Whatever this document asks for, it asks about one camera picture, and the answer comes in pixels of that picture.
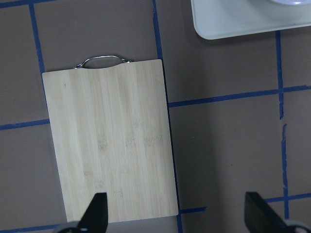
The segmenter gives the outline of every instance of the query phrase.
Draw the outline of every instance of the blue tape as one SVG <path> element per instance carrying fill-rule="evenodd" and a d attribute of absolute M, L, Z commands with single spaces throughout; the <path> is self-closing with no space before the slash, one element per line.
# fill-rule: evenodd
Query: blue tape
<path fill-rule="evenodd" d="M 14 6 L 23 6 L 23 5 L 27 5 L 27 4 L 28 4 L 28 1 L 26 1 L 26 0 L 3 2 L 3 3 L 0 3 L 0 9 L 1 8 L 14 7 Z"/>
<path fill-rule="evenodd" d="M 311 198 L 311 193 L 289 196 L 288 200 L 298 200 L 298 199 L 305 199 L 305 198 Z"/>
<path fill-rule="evenodd" d="M 37 26 L 37 21 L 35 18 L 35 7 L 34 7 L 33 3 L 29 4 L 29 13 L 30 13 L 30 18 L 31 18 L 31 24 L 33 27 L 33 33 L 34 33 L 34 39 L 35 39 L 35 48 L 36 48 L 37 56 L 38 56 L 39 69 L 40 69 L 40 75 L 41 75 L 41 84 L 42 84 L 45 103 L 46 103 L 47 100 L 46 100 L 46 96 L 45 96 L 45 90 L 44 90 L 43 79 L 42 79 L 42 73 L 45 71 L 45 68 L 44 68 L 43 56 L 42 56 L 42 51 L 41 51 L 38 26 Z"/>
<path fill-rule="evenodd" d="M 282 169 L 283 169 L 283 195 L 284 195 L 284 217 L 289 219 L 289 203 L 288 203 L 288 181 L 287 181 L 287 155 L 286 155 L 286 129 L 287 124 L 283 126 L 282 139 Z"/>
<path fill-rule="evenodd" d="M 36 125 L 45 125 L 49 123 L 50 123 L 50 119 L 35 120 L 35 121 L 28 121 L 28 122 L 17 123 L 17 124 L 0 125 L 0 130 L 18 129 L 18 128 L 36 126 Z"/>
<path fill-rule="evenodd" d="M 160 28 L 159 28 L 159 21 L 158 21 L 157 11 L 156 11 L 156 0 L 152 0 L 152 4 L 154 7 L 153 21 L 154 21 L 155 44 L 156 44 L 157 57 L 158 57 L 158 59 L 163 60 L 161 37 L 160 37 Z"/>
<path fill-rule="evenodd" d="M 305 91 L 311 90 L 311 86 L 303 85 L 303 86 L 292 86 L 292 87 L 285 87 L 284 92 L 292 92 L 292 91 Z"/>
<path fill-rule="evenodd" d="M 207 207 L 200 207 L 200 208 L 192 208 L 192 209 L 184 209 L 180 210 L 179 213 L 182 214 L 189 214 L 189 213 L 198 213 L 206 211 Z"/>
<path fill-rule="evenodd" d="M 283 78 L 282 78 L 282 50 L 281 50 L 281 34 L 280 31 L 276 31 L 276 65 L 277 65 L 277 82 L 278 82 L 278 100 L 280 119 L 284 117 L 284 90 L 283 90 Z"/>
<path fill-rule="evenodd" d="M 266 203 L 281 202 L 281 201 L 284 201 L 284 197 L 267 198 L 267 199 L 265 199 L 265 201 L 266 201 Z"/>
<path fill-rule="evenodd" d="M 177 229 L 178 229 L 178 233 L 183 233 L 183 224 L 182 224 L 182 221 L 181 221 L 181 214 L 178 214 L 176 216 L 177 218 Z"/>
<path fill-rule="evenodd" d="M 28 4 L 48 2 L 48 1 L 55 1 L 55 0 L 18 0 L 18 1 L 3 2 L 3 3 L 0 3 L 0 9 L 14 7 L 14 6 L 24 6 Z"/>
<path fill-rule="evenodd" d="M 35 232 L 35 231 L 43 231 L 43 230 L 51 230 L 55 229 L 59 225 L 48 225 L 48 226 L 39 226 L 39 227 L 28 227 L 28 228 L 19 228 L 12 230 L 1 230 L 0 233 L 18 233 L 18 232 Z"/>
<path fill-rule="evenodd" d="M 171 102 L 169 103 L 169 107 L 174 108 L 174 107 L 181 107 L 181 106 L 188 106 L 188 105 L 195 105 L 195 104 L 220 102 L 220 101 L 225 101 L 225 100 L 236 100 L 236 99 L 257 97 L 257 96 L 268 96 L 268 95 L 275 95 L 275 94 L 278 94 L 278 90 L 254 91 L 254 92 L 246 92 L 246 93 L 232 94 L 232 95 L 226 95 L 226 96 L 217 96 L 217 97 L 198 99 L 198 100 Z"/>

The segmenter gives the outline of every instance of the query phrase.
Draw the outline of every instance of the gray floor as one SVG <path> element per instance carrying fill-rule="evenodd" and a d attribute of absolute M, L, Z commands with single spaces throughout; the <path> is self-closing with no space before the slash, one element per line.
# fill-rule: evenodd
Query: gray floor
<path fill-rule="evenodd" d="M 66 221 L 40 73 L 103 54 L 163 55 L 180 202 L 108 233 L 246 233 L 245 191 L 311 225 L 310 27 L 207 41 L 190 0 L 21 2 L 0 0 L 0 233 Z"/>

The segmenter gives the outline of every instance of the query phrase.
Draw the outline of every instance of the white tray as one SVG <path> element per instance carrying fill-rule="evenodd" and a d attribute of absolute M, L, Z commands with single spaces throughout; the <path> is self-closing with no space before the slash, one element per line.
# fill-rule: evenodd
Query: white tray
<path fill-rule="evenodd" d="M 270 0 L 191 0 L 196 32 L 219 39 L 311 25 L 311 4 L 282 5 Z"/>

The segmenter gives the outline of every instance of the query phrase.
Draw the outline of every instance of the brown surface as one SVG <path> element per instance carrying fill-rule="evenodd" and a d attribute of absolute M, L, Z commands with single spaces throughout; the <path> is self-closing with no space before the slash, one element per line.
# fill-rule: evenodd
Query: brown surface
<path fill-rule="evenodd" d="M 277 88 L 274 32 L 206 41 L 194 31 L 190 0 L 156 3 L 170 102 Z M 35 4 L 46 70 L 68 69 L 87 57 L 108 53 L 136 61 L 156 59 L 153 12 L 151 0 Z M 29 8 L 0 9 L 0 19 L 0 125 L 48 118 Z M 284 86 L 310 85 L 310 32 L 310 27 L 281 31 Z M 311 192 L 310 96 L 310 91 L 286 93 L 283 121 L 278 120 L 277 95 L 170 109 L 182 208 L 207 206 L 205 213 L 182 215 L 184 232 L 224 226 L 220 214 L 226 207 L 230 211 L 224 217 L 232 219 L 228 230 L 245 232 L 239 218 L 243 191 L 258 187 L 265 198 L 282 195 L 285 123 L 289 193 Z M 0 136 L 0 229 L 65 221 L 48 125 L 0 131 Z M 247 157 L 252 151 L 256 157 Z M 222 209 L 217 209 L 219 197 Z M 304 218 L 309 216 L 308 201 L 290 201 L 290 217 L 311 225 L 310 218 Z M 274 205 L 282 212 L 282 202 Z M 113 227 L 112 232 L 120 233 L 177 231 L 174 217 Z"/>

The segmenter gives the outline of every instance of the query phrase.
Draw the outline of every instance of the wooden cutting board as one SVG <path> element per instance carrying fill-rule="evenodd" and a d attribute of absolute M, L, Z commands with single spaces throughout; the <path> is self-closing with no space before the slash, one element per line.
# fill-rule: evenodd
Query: wooden cutting board
<path fill-rule="evenodd" d="M 178 214 L 161 60 L 43 73 L 68 221 L 107 192 L 109 222 Z"/>

